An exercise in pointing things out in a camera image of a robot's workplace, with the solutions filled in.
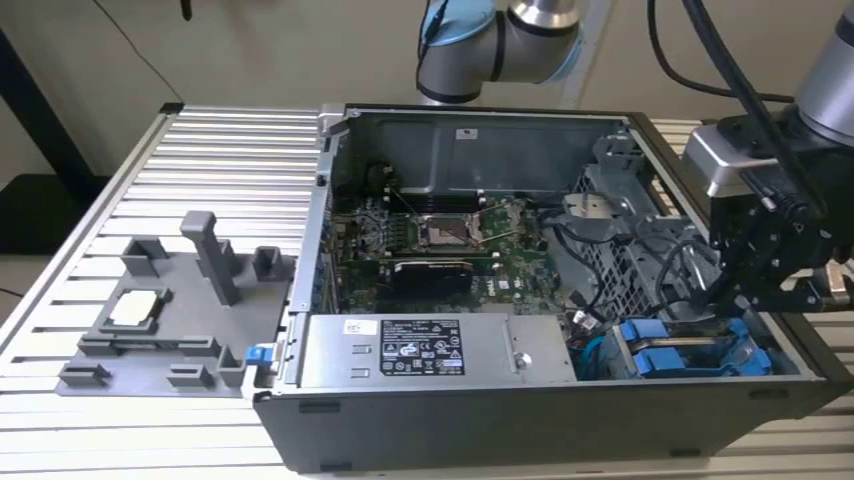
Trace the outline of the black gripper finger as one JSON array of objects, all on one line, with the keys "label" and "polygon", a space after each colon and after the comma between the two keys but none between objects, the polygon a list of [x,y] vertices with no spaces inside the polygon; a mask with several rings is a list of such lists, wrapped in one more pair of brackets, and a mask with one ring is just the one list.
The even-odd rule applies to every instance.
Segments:
[{"label": "black gripper finger", "polygon": [[746,275],[752,258],[752,241],[733,242],[721,251],[720,276],[709,289],[709,304],[714,310],[726,310]]},{"label": "black gripper finger", "polygon": [[829,289],[816,276],[797,277],[790,290],[778,278],[752,277],[740,284],[734,305],[756,312],[817,313],[826,310]]}]

